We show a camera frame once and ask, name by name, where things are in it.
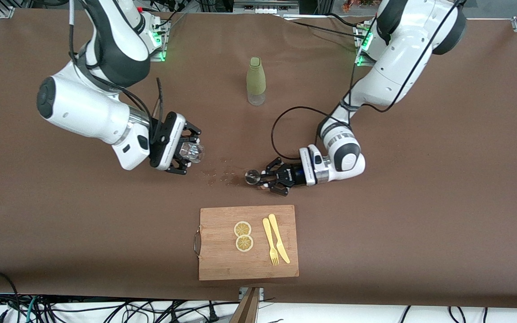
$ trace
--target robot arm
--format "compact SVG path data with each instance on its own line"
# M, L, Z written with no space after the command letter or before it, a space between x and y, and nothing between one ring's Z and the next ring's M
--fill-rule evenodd
M295 185L312 186L361 174L366 160L350 118L365 103L388 106L404 98L431 55L452 49L464 29L460 8L447 0L381 2L367 48L363 46L363 54L375 61L371 71L342 98L332 118L325 118L318 126L328 155L309 145L299 150L300 163L288 165L277 158L261 173L247 172L247 182L287 195Z
M150 55L162 46L164 24L137 10L132 0L79 1L93 23L92 38L43 81L37 94L39 113L58 127L110 144L126 170L150 157L151 166L159 170L186 174L190 162L202 157L197 155L202 152L201 131L174 112L162 127L152 127L159 121L119 100L124 88L149 74ZM191 135L182 135L183 130ZM185 144L189 153L181 154Z

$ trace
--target knife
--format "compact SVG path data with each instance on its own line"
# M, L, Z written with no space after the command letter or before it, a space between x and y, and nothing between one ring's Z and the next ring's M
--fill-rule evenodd
M280 238L279 233L279 225L276 223L276 217L274 214L268 215L269 221L271 221L272 229L275 232L276 235L276 249L279 251L280 256L285 260L287 264L290 264L291 260L289 259L289 256L287 256L287 251L285 250L285 246L283 246L283 241Z

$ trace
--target green bottle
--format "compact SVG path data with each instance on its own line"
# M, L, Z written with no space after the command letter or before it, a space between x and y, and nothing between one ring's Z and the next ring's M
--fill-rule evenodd
M246 72L246 94L250 104L261 105L266 97L267 81L264 76L260 57L251 57L249 70Z

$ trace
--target brown tabletop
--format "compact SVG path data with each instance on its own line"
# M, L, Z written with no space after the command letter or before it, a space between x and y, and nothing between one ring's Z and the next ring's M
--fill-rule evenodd
M335 21L308 20L349 31ZM76 48L90 31L79 13ZM178 176L147 162L124 171L109 145L39 116L37 89L68 61L67 36L66 10L20 9L0 20L0 271L19 292L236 299L240 286L256 284L285 302L517 306L509 21L468 21L461 43L433 57L400 104L357 113L365 173L287 198L244 184L244 172L275 157L269 135L285 109L334 108L348 88L352 38L269 15L184 17L168 60L131 88L153 106L160 76L166 110L203 130L205 159ZM246 101L252 56L267 76L260 107ZM296 154L320 119L289 114L279 149ZM296 206L300 276L199 282L199 209L273 204Z

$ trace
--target wooden cutting board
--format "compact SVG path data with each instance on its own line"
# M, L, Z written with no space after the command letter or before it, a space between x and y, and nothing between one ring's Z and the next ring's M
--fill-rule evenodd
M269 256L263 218L275 214L280 237L289 256L287 264L279 255L279 265L273 266ZM251 226L254 244L247 252L238 251L234 226L246 221ZM201 209L201 249L199 280L256 279L298 276L296 223L294 205L213 207ZM276 247L276 236L272 231Z

